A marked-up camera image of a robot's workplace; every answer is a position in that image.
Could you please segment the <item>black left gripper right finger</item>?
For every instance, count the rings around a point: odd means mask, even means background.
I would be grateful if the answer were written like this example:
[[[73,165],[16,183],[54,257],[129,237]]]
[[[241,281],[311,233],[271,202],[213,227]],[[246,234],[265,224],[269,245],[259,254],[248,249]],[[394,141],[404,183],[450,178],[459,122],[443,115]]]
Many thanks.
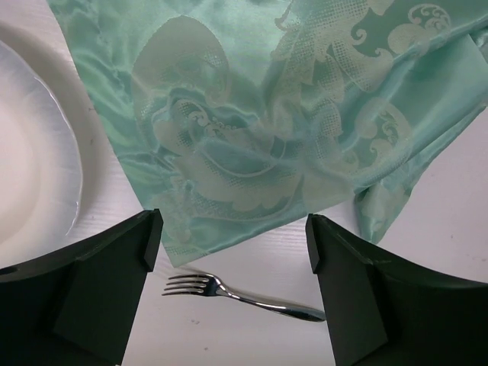
[[[337,365],[485,365],[487,285],[422,267],[311,214],[307,248]]]

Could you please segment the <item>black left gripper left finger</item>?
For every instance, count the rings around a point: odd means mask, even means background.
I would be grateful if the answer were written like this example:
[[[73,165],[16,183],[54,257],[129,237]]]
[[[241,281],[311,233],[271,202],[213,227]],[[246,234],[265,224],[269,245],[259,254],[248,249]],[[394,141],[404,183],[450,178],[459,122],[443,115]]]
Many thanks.
[[[1,270],[3,365],[120,365],[163,228],[159,210]]]

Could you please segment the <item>white ceramic bowl plate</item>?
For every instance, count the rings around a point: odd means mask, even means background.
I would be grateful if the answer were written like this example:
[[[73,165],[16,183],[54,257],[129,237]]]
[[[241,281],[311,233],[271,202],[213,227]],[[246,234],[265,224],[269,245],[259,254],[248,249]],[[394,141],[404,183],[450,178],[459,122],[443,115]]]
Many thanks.
[[[65,43],[1,25],[1,265],[121,221],[117,165]]]

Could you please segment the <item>silver metal fork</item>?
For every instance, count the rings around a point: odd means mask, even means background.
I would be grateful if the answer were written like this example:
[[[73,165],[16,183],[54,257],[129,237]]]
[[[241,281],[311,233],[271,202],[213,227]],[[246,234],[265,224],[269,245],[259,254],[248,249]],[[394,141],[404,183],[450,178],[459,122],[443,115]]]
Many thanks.
[[[190,273],[179,274],[168,278],[162,296],[200,296],[225,297],[240,303],[251,305],[283,316],[308,321],[324,323],[326,315],[323,310],[290,303],[285,300],[267,298],[255,294],[247,294],[232,289],[214,274]]]

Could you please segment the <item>green patterned satin placemat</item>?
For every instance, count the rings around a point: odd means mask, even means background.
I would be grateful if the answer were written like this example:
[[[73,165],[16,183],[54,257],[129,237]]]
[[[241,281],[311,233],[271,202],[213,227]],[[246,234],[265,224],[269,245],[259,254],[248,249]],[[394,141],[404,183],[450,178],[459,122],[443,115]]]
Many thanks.
[[[345,201],[378,243],[487,104],[485,1],[51,1],[174,266]]]

